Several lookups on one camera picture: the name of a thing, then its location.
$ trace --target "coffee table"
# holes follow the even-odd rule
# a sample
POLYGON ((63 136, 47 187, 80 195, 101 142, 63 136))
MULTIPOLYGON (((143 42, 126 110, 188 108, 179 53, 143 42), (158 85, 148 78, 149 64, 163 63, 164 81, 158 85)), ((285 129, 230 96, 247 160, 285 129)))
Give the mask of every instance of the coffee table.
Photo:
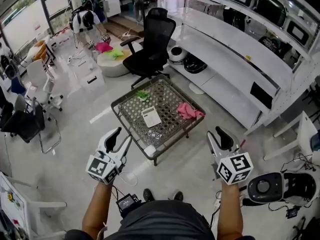
POLYGON ((183 137, 188 138, 188 132, 204 119, 204 116, 184 119, 177 112, 181 103, 189 103, 193 109, 206 114, 167 77, 158 75, 112 102, 111 108, 141 152, 157 166, 158 157, 183 137), (140 90, 149 92, 147 100, 141 101, 137 97, 137 91, 140 90), (152 106, 161 118, 161 123, 148 128, 141 111, 152 106), (150 145, 155 148, 155 152, 147 155, 145 149, 150 145))

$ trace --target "black shoe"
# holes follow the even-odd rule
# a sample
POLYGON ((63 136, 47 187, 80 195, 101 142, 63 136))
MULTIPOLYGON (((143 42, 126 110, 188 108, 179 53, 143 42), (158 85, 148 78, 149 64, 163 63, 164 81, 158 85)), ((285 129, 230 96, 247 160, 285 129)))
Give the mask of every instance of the black shoe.
POLYGON ((178 201, 183 202, 184 194, 181 191, 178 191, 177 193, 174 194, 173 200, 178 200, 178 201))
POLYGON ((149 188, 144 189, 143 198, 146 202, 151 202, 155 200, 154 195, 151 193, 151 190, 149 188))

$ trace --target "small white desk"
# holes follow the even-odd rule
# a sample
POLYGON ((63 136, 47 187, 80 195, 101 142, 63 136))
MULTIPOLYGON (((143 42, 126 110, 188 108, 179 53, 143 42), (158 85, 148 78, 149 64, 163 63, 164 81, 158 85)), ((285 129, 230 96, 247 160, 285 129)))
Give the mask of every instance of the small white desk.
POLYGON ((14 220, 18 221, 18 224, 14 224, 16 228, 22 228, 24 232, 28 235, 30 240, 41 240, 52 238, 56 236, 63 236, 66 232, 59 231, 46 235, 38 235, 33 231, 31 223, 31 213, 32 210, 40 208, 59 208, 66 207, 65 202, 38 202, 31 201, 24 194, 19 192, 12 184, 17 183, 20 185, 25 185, 31 188, 38 188, 10 177, 6 177, 2 172, 0 172, 0 200, 1 208, 4 213, 8 216, 10 221, 14 224, 14 220), (11 202, 8 199, 8 193, 11 193, 15 202, 11 202))
POLYGON ((291 127, 293 127, 295 124, 299 123, 298 128, 298 134, 296 140, 293 142, 283 146, 282 148, 275 150, 269 154, 267 154, 263 159, 269 160, 271 158, 274 158, 276 156, 281 155, 284 152, 287 152, 295 147, 299 147, 302 151, 302 153, 305 156, 309 156, 313 154, 313 151, 311 150, 310 140, 313 135, 317 134, 317 129, 310 120, 310 118, 307 116, 307 114, 302 111, 302 113, 292 120, 290 123, 288 123, 285 127, 283 127, 281 130, 276 132, 273 137, 278 137, 287 130, 289 130, 291 127))

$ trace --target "pouf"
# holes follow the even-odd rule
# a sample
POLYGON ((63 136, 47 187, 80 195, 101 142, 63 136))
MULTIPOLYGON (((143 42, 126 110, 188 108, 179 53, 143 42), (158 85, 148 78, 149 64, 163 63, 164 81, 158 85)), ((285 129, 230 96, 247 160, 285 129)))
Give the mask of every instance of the pouf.
MULTIPOLYGON (((97 57, 96 63, 100 67, 102 74, 108 78, 117 78, 129 73, 129 70, 123 65, 123 61, 132 53, 128 45, 120 46, 121 42, 111 43, 110 45, 115 49, 120 49, 124 53, 123 56, 117 57, 115 60, 109 60, 108 56, 101 53, 97 57)), ((134 51, 142 50, 142 46, 137 42, 132 42, 134 51)))

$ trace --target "black shirt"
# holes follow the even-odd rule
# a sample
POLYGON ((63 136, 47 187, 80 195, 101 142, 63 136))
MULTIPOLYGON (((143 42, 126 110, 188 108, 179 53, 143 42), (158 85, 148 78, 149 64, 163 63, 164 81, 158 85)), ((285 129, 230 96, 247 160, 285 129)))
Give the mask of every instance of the black shirt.
MULTIPOLYGON (((215 240, 206 219, 190 204, 176 200, 145 203, 131 211, 118 232, 104 240, 215 240)), ((92 240, 81 230, 70 230, 64 240, 92 240)), ((254 240, 244 236, 239 240, 254 240)))

